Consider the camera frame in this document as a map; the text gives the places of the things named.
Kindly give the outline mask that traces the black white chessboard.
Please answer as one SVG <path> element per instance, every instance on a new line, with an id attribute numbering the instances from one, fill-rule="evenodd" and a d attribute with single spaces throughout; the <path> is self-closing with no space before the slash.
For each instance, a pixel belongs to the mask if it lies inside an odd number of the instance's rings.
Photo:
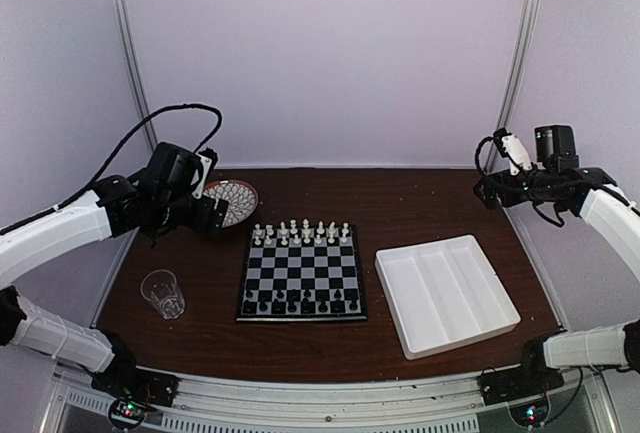
<path id="1" fill-rule="evenodd" d="M 365 321 L 368 319 L 366 294 L 363 274 L 360 268 L 360 255 L 357 229 L 354 225 L 345 222 L 341 226 L 334 223 L 328 225 L 320 222 L 311 225 L 311 236 L 305 238 L 302 234 L 303 226 L 297 224 L 298 235 L 301 244 L 293 244 L 294 236 L 288 234 L 289 245 L 281 246 L 279 227 L 274 227 L 275 234 L 273 246 L 266 246 L 268 237 L 266 226 L 260 225 L 264 231 L 260 237 L 261 246 L 254 245 L 255 233 L 250 233 L 243 273 L 239 286 L 239 299 L 236 309 L 238 322 L 331 322 L 331 321 Z M 345 291 L 354 289 L 359 295 L 358 311 L 350 311 L 348 301 L 345 299 Z M 246 299 L 245 291 L 252 290 L 253 298 Z M 270 291 L 268 301 L 258 300 L 258 291 Z M 278 300 L 274 297 L 277 290 L 282 290 L 284 297 Z M 287 291 L 296 290 L 297 298 L 293 301 L 297 311 L 293 314 L 287 312 Z M 311 313 L 303 314 L 301 304 L 303 292 L 311 291 L 308 302 L 311 303 Z M 318 306 L 321 301 L 316 297 L 318 290 L 327 290 L 329 310 L 320 313 Z M 341 300 L 334 299 L 336 290 L 341 290 Z M 272 313 L 272 303 L 281 302 L 283 311 L 281 314 Z M 333 301 L 342 301 L 345 312 L 338 314 L 331 311 Z M 258 304 L 266 302 L 266 312 L 258 310 Z"/>

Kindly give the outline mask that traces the white plastic tray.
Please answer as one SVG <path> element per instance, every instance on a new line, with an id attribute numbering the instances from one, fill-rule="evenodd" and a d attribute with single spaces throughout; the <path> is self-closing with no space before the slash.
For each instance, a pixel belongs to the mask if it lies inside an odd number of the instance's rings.
<path id="1" fill-rule="evenodd" d="M 509 333 L 521 321 L 472 235 L 379 250 L 375 268 L 408 360 Z"/>

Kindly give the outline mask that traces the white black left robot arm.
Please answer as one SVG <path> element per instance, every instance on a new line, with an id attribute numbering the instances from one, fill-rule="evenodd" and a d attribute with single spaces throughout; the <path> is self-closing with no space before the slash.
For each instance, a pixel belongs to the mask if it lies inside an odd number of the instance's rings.
<path id="1" fill-rule="evenodd" d="M 151 240 L 179 227 L 213 235 L 222 227 L 228 204 L 204 194 L 217 153 L 191 152 L 162 142 L 148 164 L 129 177 L 91 181 L 69 203 L 1 233 L 1 343 L 74 362 L 123 397 L 144 386 L 136 360 L 113 333 L 82 327 L 47 311 L 20 294 L 16 282 L 26 274 L 87 245 L 137 230 Z"/>

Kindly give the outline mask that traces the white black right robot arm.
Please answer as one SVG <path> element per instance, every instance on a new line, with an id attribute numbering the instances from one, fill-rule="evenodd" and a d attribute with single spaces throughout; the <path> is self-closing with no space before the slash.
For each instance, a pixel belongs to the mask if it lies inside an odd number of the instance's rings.
<path id="1" fill-rule="evenodd" d="M 474 151 L 479 175 L 475 196 L 488 209 L 531 205 L 547 223 L 561 228 L 563 214 L 584 223 L 586 244 L 597 252 L 609 248 L 615 265 L 639 274 L 639 208 L 614 178 L 600 167 L 584 167 L 568 125 L 539 126 L 535 151 L 516 134 L 500 128 L 482 138 Z M 535 393 L 566 368 L 639 370 L 639 322 L 583 327 L 531 341 L 522 365 L 513 372 L 519 393 Z"/>

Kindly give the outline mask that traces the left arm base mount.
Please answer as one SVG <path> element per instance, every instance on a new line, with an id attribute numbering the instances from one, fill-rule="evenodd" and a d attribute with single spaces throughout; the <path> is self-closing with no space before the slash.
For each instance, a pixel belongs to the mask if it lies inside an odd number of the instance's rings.
<path id="1" fill-rule="evenodd" d="M 173 405 L 179 379 L 175 375 L 137 369 L 133 378 L 120 381 L 113 375 L 88 371 L 91 387 L 113 397 L 107 419 L 117 431 L 130 431 Z"/>

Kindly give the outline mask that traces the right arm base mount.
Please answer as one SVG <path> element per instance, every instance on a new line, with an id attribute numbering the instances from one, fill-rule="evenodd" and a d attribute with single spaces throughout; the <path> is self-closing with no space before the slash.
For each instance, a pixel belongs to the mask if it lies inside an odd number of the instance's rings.
<path id="1" fill-rule="evenodd" d="M 532 430 L 551 419 L 549 393 L 563 387 L 564 378 L 557 370 L 531 372 L 517 366 L 483 372 L 478 385 L 486 406 L 505 404 L 517 426 Z"/>

